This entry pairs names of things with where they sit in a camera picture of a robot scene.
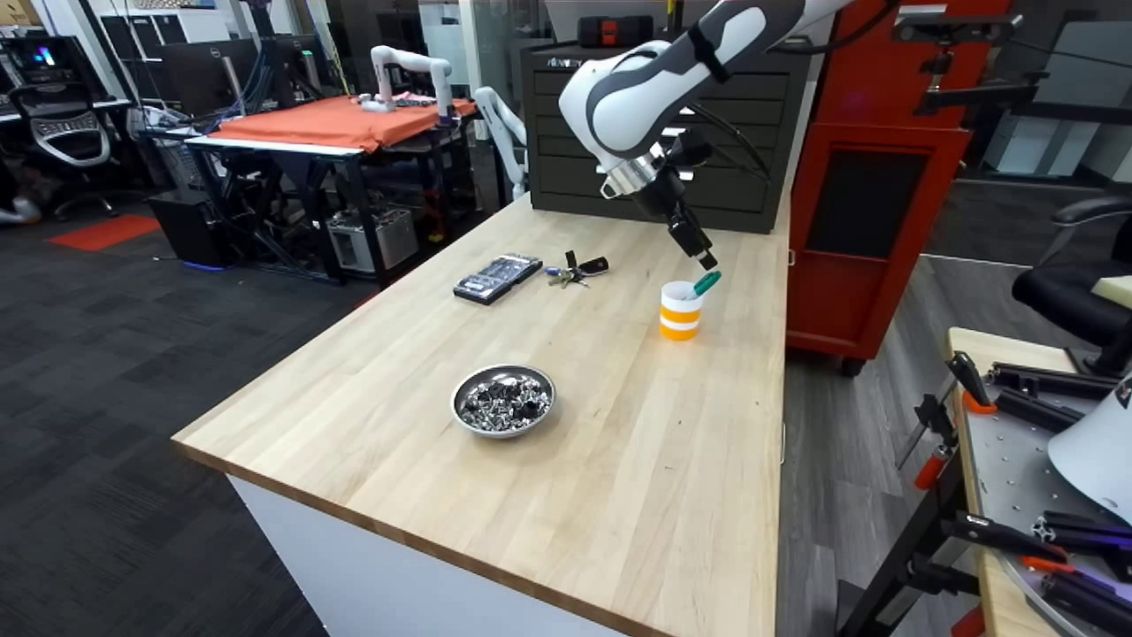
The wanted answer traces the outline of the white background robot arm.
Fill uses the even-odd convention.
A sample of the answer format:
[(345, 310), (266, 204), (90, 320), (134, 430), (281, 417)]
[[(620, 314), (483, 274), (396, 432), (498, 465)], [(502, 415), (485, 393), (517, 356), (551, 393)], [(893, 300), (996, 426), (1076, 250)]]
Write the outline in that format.
[[(445, 57), (429, 57), (429, 54), (396, 48), (396, 45), (373, 45), (370, 61), (377, 70), (377, 90), (359, 100), (363, 109), (396, 115), (403, 105), (431, 105), (439, 116), (453, 116), (453, 84), (451, 84), (453, 67)], [(429, 96), (396, 93), (394, 90), (396, 76), (424, 78), (431, 93)]]

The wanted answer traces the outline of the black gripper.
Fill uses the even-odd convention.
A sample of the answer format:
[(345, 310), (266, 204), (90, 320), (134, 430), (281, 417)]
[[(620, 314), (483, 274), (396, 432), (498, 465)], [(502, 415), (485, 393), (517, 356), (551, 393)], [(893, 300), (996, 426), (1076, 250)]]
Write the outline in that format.
[(636, 191), (641, 204), (669, 228), (686, 260), (702, 268), (720, 268), (715, 243), (684, 201), (680, 177), (663, 165), (647, 188)]

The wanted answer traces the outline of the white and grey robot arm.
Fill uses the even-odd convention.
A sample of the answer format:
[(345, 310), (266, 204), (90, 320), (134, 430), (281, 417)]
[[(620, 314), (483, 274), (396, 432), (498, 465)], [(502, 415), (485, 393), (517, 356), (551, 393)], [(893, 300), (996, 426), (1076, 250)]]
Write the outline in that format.
[(585, 61), (558, 93), (558, 115), (595, 157), (601, 199), (636, 199), (663, 216), (702, 268), (715, 268), (710, 236), (686, 210), (680, 177), (653, 144), (673, 116), (730, 65), (763, 54), (848, 0), (715, 0), (680, 39), (647, 39), (605, 61)]

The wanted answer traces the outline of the white robot arm by table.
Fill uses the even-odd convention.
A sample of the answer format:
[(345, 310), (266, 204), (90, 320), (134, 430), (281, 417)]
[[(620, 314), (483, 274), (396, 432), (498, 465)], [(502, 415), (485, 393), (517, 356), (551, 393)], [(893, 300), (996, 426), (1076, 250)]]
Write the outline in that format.
[(521, 199), (528, 191), (528, 124), (506, 105), (506, 100), (493, 84), (473, 90), (473, 102), (502, 158), (510, 195)]

